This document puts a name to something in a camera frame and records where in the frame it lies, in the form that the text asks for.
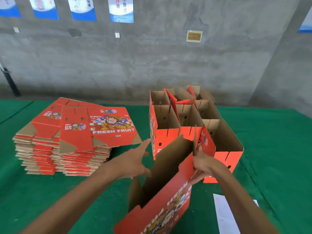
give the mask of green surface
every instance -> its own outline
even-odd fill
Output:
[[[0,100],[0,226],[1,233],[25,227],[84,177],[26,175],[15,157],[14,134],[51,102]],[[148,106],[126,106],[139,135],[149,137]],[[312,233],[310,163],[312,121],[294,110],[218,108],[244,145],[234,175],[281,233]],[[115,148],[117,156],[135,146]],[[151,168],[150,152],[143,163]],[[107,189],[83,214],[71,233],[113,233],[127,214],[130,179]],[[172,233],[218,233],[213,193],[218,184],[193,186],[189,209]]]

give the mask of blue and white poster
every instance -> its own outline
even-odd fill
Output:
[[[29,0],[38,19],[60,19],[54,0]]]
[[[96,21],[93,0],[68,0],[73,20]]]
[[[21,18],[14,0],[0,0],[0,16]]]
[[[134,23],[133,0],[108,0],[111,22]]]
[[[312,34],[312,7],[309,10],[305,20],[303,21],[298,33],[311,33]]]

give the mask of gray wall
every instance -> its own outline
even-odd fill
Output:
[[[111,23],[107,0],[94,0],[97,22],[55,2],[60,20],[35,19],[28,0],[16,0],[22,19],[0,18],[2,62],[22,94],[145,100],[195,84],[244,106],[299,0],[134,0],[134,24]],[[202,42],[186,43],[187,30],[204,31]]]
[[[301,0],[249,106],[294,108],[312,117],[312,35],[297,34],[312,0]]]

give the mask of black pipe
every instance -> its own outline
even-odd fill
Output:
[[[11,90],[13,91],[13,94],[16,97],[20,97],[21,96],[21,92],[18,90],[16,84],[14,83],[11,75],[10,75],[10,71],[6,68],[6,67],[1,67],[1,71],[4,74],[4,77],[7,79],[7,82],[11,88]]]

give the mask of forearm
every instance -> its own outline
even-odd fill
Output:
[[[22,233],[67,233],[96,198],[119,176],[113,161],[103,164],[43,212]]]
[[[279,233],[230,171],[213,171],[241,234]]]

